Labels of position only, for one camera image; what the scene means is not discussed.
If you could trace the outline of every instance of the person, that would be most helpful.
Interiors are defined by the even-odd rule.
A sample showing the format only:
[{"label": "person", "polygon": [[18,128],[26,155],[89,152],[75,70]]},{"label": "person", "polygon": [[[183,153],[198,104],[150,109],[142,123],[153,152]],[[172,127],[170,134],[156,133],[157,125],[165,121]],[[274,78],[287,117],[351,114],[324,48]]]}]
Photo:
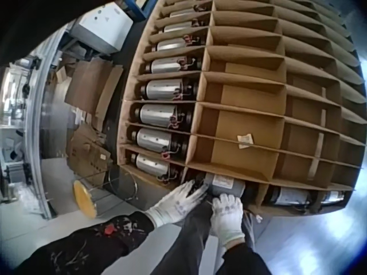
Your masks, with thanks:
[{"label": "person", "polygon": [[270,274],[262,258],[245,242],[240,199],[221,194],[210,205],[203,201],[207,185],[189,195],[193,183],[180,185],[144,213],[117,216],[37,249],[14,273],[101,274],[137,249],[154,229],[184,219],[177,239],[152,275],[198,274],[210,228],[227,250],[217,274]]}]

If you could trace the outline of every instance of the black sleeve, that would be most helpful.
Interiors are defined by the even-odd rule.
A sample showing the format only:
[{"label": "black sleeve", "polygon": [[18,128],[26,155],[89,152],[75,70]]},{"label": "black sleeve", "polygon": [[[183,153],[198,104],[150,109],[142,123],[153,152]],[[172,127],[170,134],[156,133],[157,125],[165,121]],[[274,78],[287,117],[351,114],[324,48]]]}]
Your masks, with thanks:
[{"label": "black sleeve", "polygon": [[268,275],[271,274],[263,259],[245,243],[229,249],[223,256],[227,275]]},{"label": "black sleeve", "polygon": [[14,274],[101,274],[154,230],[141,212],[122,215],[37,249]]}]

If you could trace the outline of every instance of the person's arm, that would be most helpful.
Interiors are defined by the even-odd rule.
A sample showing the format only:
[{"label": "person's arm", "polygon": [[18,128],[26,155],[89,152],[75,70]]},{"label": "person's arm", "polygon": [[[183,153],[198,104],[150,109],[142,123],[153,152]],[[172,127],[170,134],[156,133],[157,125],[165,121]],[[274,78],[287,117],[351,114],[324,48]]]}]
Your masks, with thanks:
[{"label": "person's arm", "polygon": [[239,198],[226,194],[214,198],[212,227],[227,250],[223,256],[226,274],[271,274],[263,259],[246,245],[242,217],[243,205]]},{"label": "person's arm", "polygon": [[138,248],[155,228],[184,219],[207,189],[202,186],[188,196],[192,185],[180,185],[145,213],[117,216],[49,243],[37,249],[14,274],[101,274]]}]

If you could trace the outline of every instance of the gray pants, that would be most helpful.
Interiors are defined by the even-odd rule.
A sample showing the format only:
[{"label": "gray pants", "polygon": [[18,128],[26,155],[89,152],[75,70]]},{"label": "gray pants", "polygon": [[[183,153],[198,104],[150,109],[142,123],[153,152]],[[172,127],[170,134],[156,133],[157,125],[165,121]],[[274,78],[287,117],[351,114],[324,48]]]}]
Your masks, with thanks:
[{"label": "gray pants", "polygon": [[[203,202],[186,217],[172,247],[163,256],[151,275],[196,275],[210,232],[212,206]],[[252,216],[244,214],[242,231],[246,244],[254,248]],[[217,274],[225,274],[221,267]]]}]

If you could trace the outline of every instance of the person's right hand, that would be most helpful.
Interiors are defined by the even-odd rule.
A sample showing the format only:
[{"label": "person's right hand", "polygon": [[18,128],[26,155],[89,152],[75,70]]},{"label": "person's right hand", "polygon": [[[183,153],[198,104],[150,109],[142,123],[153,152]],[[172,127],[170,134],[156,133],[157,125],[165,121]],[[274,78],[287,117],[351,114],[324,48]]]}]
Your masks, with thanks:
[{"label": "person's right hand", "polygon": [[241,229],[242,217],[243,205],[239,198],[221,194],[219,199],[213,199],[212,228],[227,249],[231,243],[244,242],[245,234]]}]

